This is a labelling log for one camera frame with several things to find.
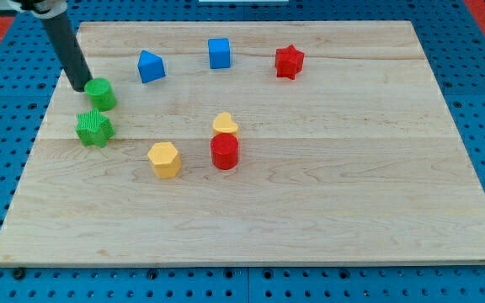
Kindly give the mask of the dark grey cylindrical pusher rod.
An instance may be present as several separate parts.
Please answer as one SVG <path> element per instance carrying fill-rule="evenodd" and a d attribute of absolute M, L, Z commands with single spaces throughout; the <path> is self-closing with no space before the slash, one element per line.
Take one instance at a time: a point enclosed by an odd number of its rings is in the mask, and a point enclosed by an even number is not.
<path fill-rule="evenodd" d="M 63 11 L 41 20 L 71 87 L 84 92 L 93 78 L 67 12 Z"/>

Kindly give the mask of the white rod mount collar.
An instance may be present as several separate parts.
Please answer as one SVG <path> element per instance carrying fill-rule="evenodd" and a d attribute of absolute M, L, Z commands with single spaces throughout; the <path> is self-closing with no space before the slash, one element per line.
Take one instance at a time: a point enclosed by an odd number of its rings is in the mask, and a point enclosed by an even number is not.
<path fill-rule="evenodd" d="M 67 10 L 67 0 L 7 0 L 19 13 L 31 12 L 39 19 L 52 19 Z"/>

